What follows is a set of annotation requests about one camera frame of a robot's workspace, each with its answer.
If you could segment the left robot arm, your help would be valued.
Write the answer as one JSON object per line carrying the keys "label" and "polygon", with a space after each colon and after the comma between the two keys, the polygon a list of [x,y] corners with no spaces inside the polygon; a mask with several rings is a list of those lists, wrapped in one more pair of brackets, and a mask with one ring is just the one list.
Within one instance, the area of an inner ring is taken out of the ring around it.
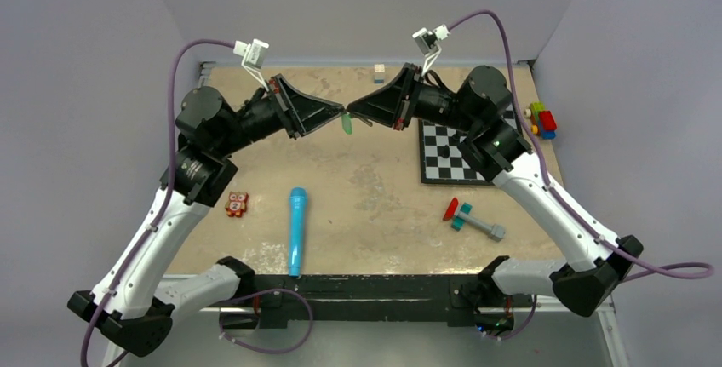
{"label": "left robot arm", "polygon": [[73,293],[68,308],[123,354],[145,357],[199,310],[249,303],[255,273],[231,256],[168,288],[160,284],[192,230],[224,198],[238,170],[233,153],[279,131],[293,140],[307,136],[344,111],[340,103],[302,93],[281,75],[239,109],[213,87],[191,90],[175,119],[180,138],[171,146],[146,218],[111,271],[93,289]]}

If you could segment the green key tag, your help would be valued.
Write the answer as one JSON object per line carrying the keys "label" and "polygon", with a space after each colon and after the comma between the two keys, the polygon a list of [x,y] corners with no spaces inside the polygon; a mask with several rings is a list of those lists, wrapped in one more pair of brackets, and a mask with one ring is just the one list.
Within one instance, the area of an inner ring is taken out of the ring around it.
{"label": "green key tag", "polygon": [[353,134],[352,116],[348,113],[341,117],[341,126],[347,135]]}

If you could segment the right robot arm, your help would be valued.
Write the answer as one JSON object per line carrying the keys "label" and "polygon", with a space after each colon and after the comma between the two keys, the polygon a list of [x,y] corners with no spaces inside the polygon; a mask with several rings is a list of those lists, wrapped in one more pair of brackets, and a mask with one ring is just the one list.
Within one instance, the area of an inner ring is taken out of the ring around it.
{"label": "right robot arm", "polygon": [[389,84],[347,110],[395,130],[416,118],[459,132],[458,148],[470,168],[518,203],[557,245],[563,255],[557,261],[494,259],[478,275],[484,302],[543,295],[589,317],[628,275],[643,244],[597,222],[553,179],[541,153],[503,117],[513,101],[506,78],[492,66],[474,67],[451,91],[427,83],[420,67],[406,64]]}

